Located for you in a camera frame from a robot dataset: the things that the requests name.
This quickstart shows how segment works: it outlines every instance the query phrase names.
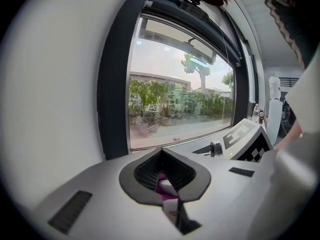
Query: checkered pattern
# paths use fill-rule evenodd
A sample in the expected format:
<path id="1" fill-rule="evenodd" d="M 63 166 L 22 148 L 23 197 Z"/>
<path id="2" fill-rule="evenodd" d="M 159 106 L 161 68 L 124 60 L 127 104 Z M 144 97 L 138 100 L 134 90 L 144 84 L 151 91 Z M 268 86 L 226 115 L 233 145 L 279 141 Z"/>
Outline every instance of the checkered pattern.
<path id="1" fill-rule="evenodd" d="M 228 135 L 225 135 L 223 137 L 223 143 L 225 149 L 229 149 L 234 144 L 241 141 L 246 135 L 251 132 L 255 126 L 251 123 L 248 123 L 247 121 L 241 121 L 238 123 L 235 127 L 231 129 L 231 131 L 228 133 Z"/>
<path id="2" fill-rule="evenodd" d="M 265 150 L 262 148 L 260 151 L 258 151 L 256 148 L 251 152 L 251 154 L 247 155 L 246 159 L 244 161 L 249 162 L 257 162 L 259 163 L 263 154 L 265 153 Z"/>

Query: building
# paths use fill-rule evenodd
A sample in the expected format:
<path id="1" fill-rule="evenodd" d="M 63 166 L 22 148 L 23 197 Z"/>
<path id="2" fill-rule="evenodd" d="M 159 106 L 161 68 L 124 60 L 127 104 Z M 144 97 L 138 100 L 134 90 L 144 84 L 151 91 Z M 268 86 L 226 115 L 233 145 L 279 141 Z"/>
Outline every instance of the building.
<path id="1" fill-rule="evenodd" d="M 159 83 L 169 83 L 171 85 L 181 85 L 183 89 L 186 91 L 191 91 L 191 82 L 181 80 L 174 77 L 164 76 L 164 75 L 158 75 L 158 74 L 150 74 L 150 73 L 142 73 L 142 72 L 130 72 L 130 77 L 132 79 L 135 79 L 139 82 L 144 81 L 157 81 Z"/>
<path id="2" fill-rule="evenodd" d="M 207 94 L 220 94 L 222 97 L 233 98 L 232 91 L 224 91 L 215 87 L 205 88 L 205 91 Z"/>

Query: black slot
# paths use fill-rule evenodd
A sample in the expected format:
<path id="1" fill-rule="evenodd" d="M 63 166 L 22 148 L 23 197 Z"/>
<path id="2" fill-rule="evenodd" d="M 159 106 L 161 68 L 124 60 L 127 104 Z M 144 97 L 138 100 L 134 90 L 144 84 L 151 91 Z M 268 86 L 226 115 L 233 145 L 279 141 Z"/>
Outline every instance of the black slot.
<path id="1" fill-rule="evenodd" d="M 184 204 L 179 200 L 175 226 L 182 234 L 186 235 L 200 228 L 202 225 L 197 221 L 188 218 Z"/>
<path id="2" fill-rule="evenodd" d="M 253 170 L 245 170 L 245 169 L 240 169 L 240 168 L 236 168 L 236 167 L 232 167 L 229 172 L 235 173 L 235 174 L 240 174 L 243 176 L 247 176 L 247 177 L 252 177 L 254 175 L 254 171 Z"/>
<path id="3" fill-rule="evenodd" d="M 192 167 L 166 152 L 157 153 L 141 163 L 134 170 L 134 177 L 142 186 L 156 191 L 161 171 L 164 172 L 177 192 L 196 177 L 196 171 Z"/>
<path id="4" fill-rule="evenodd" d="M 195 151 L 193 151 L 192 153 L 195 153 L 195 154 L 203 154 L 203 153 L 209 153 L 210 152 L 210 145 L 208 146 L 204 146 L 200 149 L 197 149 Z"/>

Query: ceiling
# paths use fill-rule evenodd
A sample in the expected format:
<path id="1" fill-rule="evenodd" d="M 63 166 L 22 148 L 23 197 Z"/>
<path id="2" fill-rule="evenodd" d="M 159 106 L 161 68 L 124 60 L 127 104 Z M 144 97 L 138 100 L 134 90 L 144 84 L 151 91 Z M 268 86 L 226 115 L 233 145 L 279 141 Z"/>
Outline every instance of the ceiling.
<path id="1" fill-rule="evenodd" d="M 281 35 L 265 0 L 241 0 L 247 10 L 260 43 L 263 68 L 299 68 L 294 51 Z"/>

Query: water bottle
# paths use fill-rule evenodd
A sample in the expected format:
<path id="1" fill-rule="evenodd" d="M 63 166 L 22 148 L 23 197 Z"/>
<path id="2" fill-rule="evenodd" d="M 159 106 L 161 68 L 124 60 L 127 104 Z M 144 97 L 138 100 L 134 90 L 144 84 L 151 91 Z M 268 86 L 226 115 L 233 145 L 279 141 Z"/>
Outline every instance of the water bottle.
<path id="1" fill-rule="evenodd" d="M 262 125 L 265 118 L 265 113 L 261 110 L 259 114 L 259 124 Z"/>
<path id="2" fill-rule="evenodd" d="M 255 123 L 259 123 L 259 115 L 260 115 L 259 105 L 255 104 L 255 107 L 252 112 L 251 121 L 253 121 Z"/>

